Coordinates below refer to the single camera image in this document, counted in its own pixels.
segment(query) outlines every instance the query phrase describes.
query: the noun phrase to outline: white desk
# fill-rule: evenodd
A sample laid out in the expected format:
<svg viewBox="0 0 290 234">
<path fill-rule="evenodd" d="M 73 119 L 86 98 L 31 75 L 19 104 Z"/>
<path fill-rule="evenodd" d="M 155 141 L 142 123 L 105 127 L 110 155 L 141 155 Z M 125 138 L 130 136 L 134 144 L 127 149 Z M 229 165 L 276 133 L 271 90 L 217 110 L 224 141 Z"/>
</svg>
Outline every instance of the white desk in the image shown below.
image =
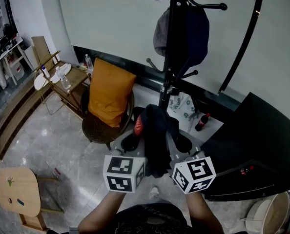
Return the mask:
<svg viewBox="0 0 290 234">
<path fill-rule="evenodd" d="M 33 70 L 33 67 L 32 67 L 32 65 L 31 65 L 31 63 L 29 62 L 27 56 L 25 55 L 25 53 L 22 51 L 22 49 L 21 49 L 20 46 L 19 46 L 19 44 L 23 41 L 22 38 L 21 38 L 21 37 L 16 37 L 16 41 L 17 41 L 17 43 L 16 43 L 12 48 L 10 48 L 9 50 L 7 50 L 7 51 L 5 51 L 5 52 L 3 52 L 3 53 L 1 54 L 1 56 L 0 56 L 0 60 L 2 60 L 2 58 L 4 58 L 4 60 L 5 60 L 5 62 L 6 62 L 7 69 L 8 69 L 8 71 L 9 71 L 9 73 L 10 73 L 10 75 L 11 75 L 13 81 L 14 81 L 14 84 L 17 86 L 16 79 L 15 79 L 15 77 L 14 77 L 14 75 L 13 75 L 12 70 L 10 69 L 11 66 L 14 66 L 14 65 L 15 65 L 16 63 L 18 63 L 21 59 L 24 59 L 24 60 L 27 62 L 27 64 L 29 65 L 29 67 L 30 67 L 32 70 Z M 8 53 L 9 53 L 11 50 L 13 50 L 13 49 L 16 48 L 16 47 L 18 48 L 19 52 L 21 53 L 21 57 L 19 57 L 16 61 L 14 61 L 14 62 L 11 64 L 11 66 L 10 66 L 9 63 L 8 63 L 8 60 L 7 60 L 7 55 L 8 55 Z"/>
</svg>

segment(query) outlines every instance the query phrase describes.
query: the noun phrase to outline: clear plastic bottle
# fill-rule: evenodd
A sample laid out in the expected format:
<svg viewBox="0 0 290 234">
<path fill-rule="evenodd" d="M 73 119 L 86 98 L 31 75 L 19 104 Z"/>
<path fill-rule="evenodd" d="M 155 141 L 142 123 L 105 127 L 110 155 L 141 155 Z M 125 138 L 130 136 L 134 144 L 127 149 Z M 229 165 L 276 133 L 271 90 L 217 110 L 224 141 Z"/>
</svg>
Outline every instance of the clear plastic bottle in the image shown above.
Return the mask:
<svg viewBox="0 0 290 234">
<path fill-rule="evenodd" d="M 59 80 L 61 81 L 63 88 L 66 90 L 69 89 L 71 85 L 68 79 L 66 78 L 64 71 L 60 70 L 59 67 L 56 67 L 56 70 L 57 70 L 57 76 Z"/>
<path fill-rule="evenodd" d="M 88 54 L 85 54 L 85 61 L 86 61 L 89 73 L 92 73 L 93 72 L 93 63 L 92 63 L 91 57 L 89 57 Z"/>
</svg>

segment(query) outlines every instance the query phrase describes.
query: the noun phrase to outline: person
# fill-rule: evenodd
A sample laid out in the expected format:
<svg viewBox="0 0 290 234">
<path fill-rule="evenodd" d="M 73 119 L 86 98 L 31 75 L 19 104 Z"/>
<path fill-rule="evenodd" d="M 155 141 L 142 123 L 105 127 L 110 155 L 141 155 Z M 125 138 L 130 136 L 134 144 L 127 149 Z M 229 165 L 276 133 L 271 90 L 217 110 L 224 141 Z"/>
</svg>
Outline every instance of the person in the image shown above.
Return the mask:
<svg viewBox="0 0 290 234">
<path fill-rule="evenodd" d="M 100 204 L 79 224 L 80 234 L 223 234 L 223 228 L 203 196 L 196 192 L 185 195 L 192 227 L 179 208 L 159 198 L 154 187 L 149 204 L 136 205 L 118 213 L 125 193 L 109 192 Z"/>
</svg>

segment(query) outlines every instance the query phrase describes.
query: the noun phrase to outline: chair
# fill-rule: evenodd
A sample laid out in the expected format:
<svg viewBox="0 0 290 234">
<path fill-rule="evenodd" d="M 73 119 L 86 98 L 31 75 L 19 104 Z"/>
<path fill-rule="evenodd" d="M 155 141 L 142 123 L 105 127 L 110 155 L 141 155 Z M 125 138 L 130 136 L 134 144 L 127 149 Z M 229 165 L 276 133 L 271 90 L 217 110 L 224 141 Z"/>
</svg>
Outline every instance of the chair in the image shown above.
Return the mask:
<svg viewBox="0 0 290 234">
<path fill-rule="evenodd" d="M 106 144 L 108 149 L 111 151 L 110 143 L 124 133 L 132 118 L 132 111 L 134 108 L 133 91 L 131 91 L 129 96 L 128 103 L 119 127 L 110 127 L 106 123 L 102 122 L 99 118 L 91 114 L 88 110 L 89 98 L 90 87 L 88 87 L 83 92 L 81 97 L 83 133 L 89 139 L 89 141 Z"/>
</svg>

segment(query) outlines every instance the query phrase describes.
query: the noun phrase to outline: orange cushion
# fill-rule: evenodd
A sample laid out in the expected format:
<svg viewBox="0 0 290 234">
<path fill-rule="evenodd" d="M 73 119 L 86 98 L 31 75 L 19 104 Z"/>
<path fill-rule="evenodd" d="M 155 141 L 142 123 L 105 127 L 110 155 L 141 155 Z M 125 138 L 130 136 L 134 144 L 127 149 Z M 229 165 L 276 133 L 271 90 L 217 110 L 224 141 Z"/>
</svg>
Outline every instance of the orange cushion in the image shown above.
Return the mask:
<svg viewBox="0 0 290 234">
<path fill-rule="evenodd" d="M 136 75 L 96 58 L 88 110 L 111 127 L 119 127 Z"/>
</svg>

